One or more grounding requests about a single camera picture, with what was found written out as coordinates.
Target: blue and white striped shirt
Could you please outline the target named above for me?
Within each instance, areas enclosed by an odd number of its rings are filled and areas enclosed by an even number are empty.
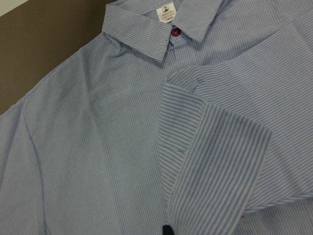
[[[170,2],[108,4],[0,116],[0,234],[313,233],[313,1]]]

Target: button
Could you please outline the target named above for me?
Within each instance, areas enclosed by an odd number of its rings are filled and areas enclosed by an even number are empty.
[[[179,28],[173,28],[172,29],[172,36],[177,37],[181,33],[181,30]]]
[[[163,235],[174,235],[174,231],[171,226],[163,225],[162,227]]]

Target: stripe pattern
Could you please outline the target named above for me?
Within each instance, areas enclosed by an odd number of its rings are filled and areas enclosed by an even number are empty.
[[[194,93],[275,133],[245,213],[313,196],[312,22],[313,12],[235,60],[167,79],[179,86],[185,77],[197,81]]]
[[[158,138],[168,220],[180,235],[229,234],[261,173],[272,132],[188,89],[165,83],[163,90]]]
[[[233,235],[312,235],[313,197],[245,214]]]

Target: black object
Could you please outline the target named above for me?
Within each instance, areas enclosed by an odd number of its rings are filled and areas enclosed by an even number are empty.
[[[171,226],[163,225],[162,227],[163,235],[175,235]]]

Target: brown background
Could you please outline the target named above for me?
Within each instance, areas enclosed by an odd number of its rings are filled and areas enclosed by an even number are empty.
[[[29,0],[0,17],[0,115],[102,29],[113,0]]]

